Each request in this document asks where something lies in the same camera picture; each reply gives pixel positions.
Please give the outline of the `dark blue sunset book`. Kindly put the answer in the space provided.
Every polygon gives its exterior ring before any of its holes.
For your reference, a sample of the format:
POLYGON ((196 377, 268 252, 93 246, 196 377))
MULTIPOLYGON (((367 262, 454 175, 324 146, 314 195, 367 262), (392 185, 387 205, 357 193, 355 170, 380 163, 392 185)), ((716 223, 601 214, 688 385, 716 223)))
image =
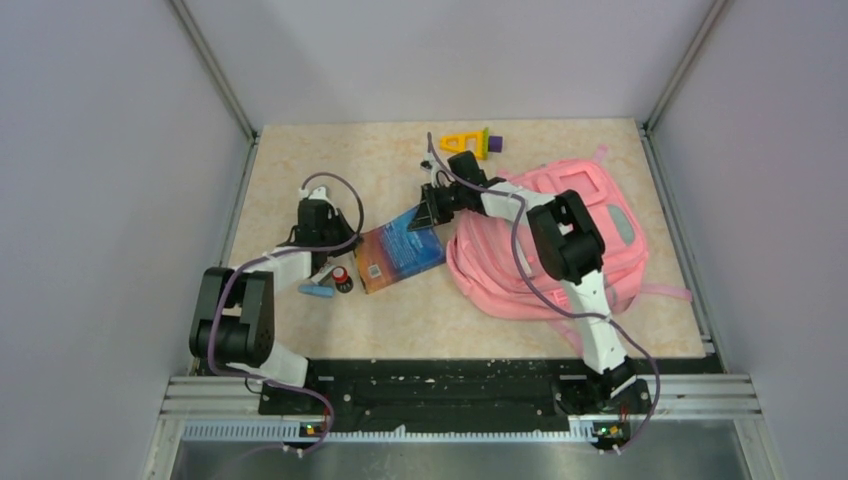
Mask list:
POLYGON ((412 208, 395 219, 361 235, 354 250, 355 265, 366 294, 438 267, 446 251, 432 228, 410 231, 412 208))

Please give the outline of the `pink student backpack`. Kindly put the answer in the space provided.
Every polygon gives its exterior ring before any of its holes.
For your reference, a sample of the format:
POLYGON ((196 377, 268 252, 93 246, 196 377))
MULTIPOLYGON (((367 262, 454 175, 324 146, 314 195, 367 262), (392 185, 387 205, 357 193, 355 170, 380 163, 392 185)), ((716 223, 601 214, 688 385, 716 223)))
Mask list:
MULTIPOLYGON (((499 177, 522 188, 545 194, 574 191, 585 205, 594 227, 580 227, 568 236, 579 252, 593 254, 604 247, 604 290, 613 314, 626 312, 642 294, 691 301, 684 287, 644 281, 649 250, 647 237, 611 174, 602 166, 599 148, 591 159, 563 159, 524 173, 499 171, 499 177)), ((544 270, 531 230, 514 230, 509 220, 463 212, 446 245, 446 264, 461 293, 484 313, 507 320, 546 321, 576 350, 582 342, 573 321, 550 308, 551 303, 574 312, 565 291, 544 270)))

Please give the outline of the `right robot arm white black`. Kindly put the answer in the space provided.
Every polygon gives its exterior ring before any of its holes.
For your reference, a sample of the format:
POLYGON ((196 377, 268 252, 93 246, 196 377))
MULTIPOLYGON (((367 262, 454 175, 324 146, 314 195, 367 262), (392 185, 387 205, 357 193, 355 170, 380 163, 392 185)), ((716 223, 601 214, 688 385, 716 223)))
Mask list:
POLYGON ((613 318, 603 282, 605 243, 580 195, 573 190, 540 193, 500 177, 488 178, 470 151, 443 161, 428 150, 421 165, 430 180, 421 187, 410 230, 446 224, 459 211, 507 220, 510 251, 519 264, 518 233, 527 227, 543 271, 569 301, 569 310, 550 300, 544 303, 576 324, 583 362, 590 370, 587 400, 600 412, 614 411, 638 381, 624 347, 634 340, 613 318))

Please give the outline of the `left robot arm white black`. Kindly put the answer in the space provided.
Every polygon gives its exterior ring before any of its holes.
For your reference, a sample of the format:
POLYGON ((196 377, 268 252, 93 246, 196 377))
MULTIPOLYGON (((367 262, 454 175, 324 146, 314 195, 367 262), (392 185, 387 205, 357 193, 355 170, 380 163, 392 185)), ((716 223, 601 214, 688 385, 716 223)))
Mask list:
POLYGON ((275 296, 317 274, 330 257, 359 242, 343 213, 325 199, 303 199, 286 242, 237 268, 203 273, 188 348, 218 375, 284 385, 283 401, 297 413, 319 404, 320 386, 307 377, 309 361, 275 339, 275 296))

